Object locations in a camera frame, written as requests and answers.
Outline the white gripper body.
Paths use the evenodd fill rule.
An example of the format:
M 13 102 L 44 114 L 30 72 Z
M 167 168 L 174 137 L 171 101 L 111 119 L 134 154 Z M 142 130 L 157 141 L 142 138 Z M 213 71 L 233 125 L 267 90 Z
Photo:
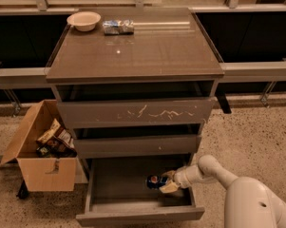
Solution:
M 196 165 L 184 166 L 179 168 L 173 177 L 174 183 L 179 188 L 188 188 L 200 179 L 200 172 Z

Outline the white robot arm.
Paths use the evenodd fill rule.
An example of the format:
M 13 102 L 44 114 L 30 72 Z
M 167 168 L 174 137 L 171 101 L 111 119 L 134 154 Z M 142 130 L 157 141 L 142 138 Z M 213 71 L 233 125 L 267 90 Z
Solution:
M 261 181 L 231 173 L 212 155 L 162 175 L 167 177 L 163 193 L 218 181 L 226 190 L 224 228 L 286 228 L 286 202 Z

